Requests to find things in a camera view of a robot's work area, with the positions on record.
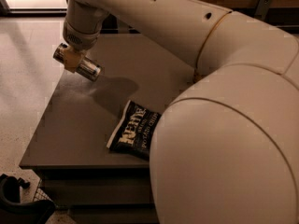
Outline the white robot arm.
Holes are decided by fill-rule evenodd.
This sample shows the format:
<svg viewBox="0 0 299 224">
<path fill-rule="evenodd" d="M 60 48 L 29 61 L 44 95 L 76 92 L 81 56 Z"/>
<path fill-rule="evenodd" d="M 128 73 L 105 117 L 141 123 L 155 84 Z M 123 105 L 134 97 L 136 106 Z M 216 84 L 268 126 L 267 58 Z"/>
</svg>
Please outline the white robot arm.
<svg viewBox="0 0 299 224">
<path fill-rule="evenodd" d="M 200 75 L 153 135 L 160 224 L 298 224 L 297 39 L 198 0 L 68 0 L 64 39 L 91 48 L 106 14 Z"/>
</svg>

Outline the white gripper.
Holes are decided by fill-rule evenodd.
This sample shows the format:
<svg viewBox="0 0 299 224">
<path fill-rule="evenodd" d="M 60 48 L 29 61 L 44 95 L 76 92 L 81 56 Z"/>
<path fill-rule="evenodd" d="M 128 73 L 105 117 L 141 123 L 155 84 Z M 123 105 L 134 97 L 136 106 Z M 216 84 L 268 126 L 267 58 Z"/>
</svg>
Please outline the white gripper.
<svg viewBox="0 0 299 224">
<path fill-rule="evenodd" d="M 91 49 L 100 34 L 100 21 L 64 20 L 64 68 L 75 73 L 85 54 L 79 50 Z"/>
</svg>

